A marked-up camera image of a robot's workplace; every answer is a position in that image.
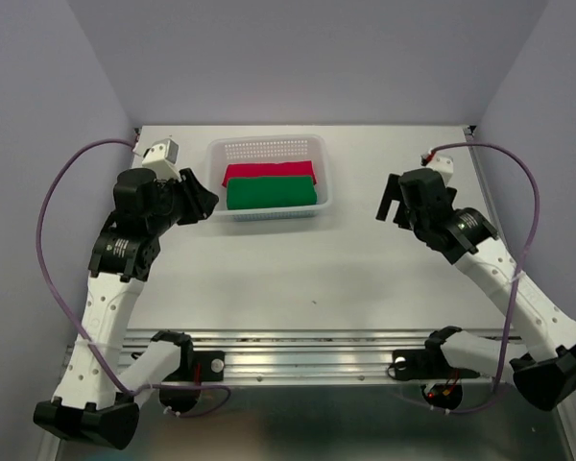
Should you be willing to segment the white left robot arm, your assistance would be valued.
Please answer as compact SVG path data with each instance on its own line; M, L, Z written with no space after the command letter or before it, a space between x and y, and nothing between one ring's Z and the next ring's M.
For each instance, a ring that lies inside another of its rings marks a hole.
M219 199L189 168L170 179L133 168L118 175L113 201L92 247L86 305L67 370L52 398L36 405L33 421L62 440L124 449L153 390L166 377L183 378L194 369L191 338L161 330L126 371L116 372L159 238L173 226L207 219Z

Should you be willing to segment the green t shirt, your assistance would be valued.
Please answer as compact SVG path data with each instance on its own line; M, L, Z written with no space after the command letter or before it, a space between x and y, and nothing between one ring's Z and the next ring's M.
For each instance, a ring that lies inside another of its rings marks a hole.
M229 210L312 206L318 194L310 177L234 178L228 181Z

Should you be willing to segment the white perforated plastic basket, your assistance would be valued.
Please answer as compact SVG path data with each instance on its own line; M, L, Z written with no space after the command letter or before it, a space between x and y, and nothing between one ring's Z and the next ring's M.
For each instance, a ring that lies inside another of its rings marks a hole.
M313 217L333 201L324 141L313 134L221 139L207 148L213 214L236 221Z

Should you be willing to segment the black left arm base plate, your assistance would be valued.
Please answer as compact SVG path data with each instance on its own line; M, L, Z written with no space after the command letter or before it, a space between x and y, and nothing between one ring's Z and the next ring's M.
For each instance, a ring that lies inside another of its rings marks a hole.
M165 381L196 384L221 382L224 380L225 361L223 351L181 352L178 368Z

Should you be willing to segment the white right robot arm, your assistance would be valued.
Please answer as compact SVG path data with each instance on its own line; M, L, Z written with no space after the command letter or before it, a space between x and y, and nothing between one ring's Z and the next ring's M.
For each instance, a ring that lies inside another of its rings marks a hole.
M497 229L478 210L453 205L447 176L430 168L387 180L376 218L393 220L471 280L501 312L498 340L449 326L433 331L420 349L395 351L389 377L432 383L428 404L448 411L460 399L452 386L488 376L515 387L539 410L550 411L576 391L576 321L565 315L518 267Z

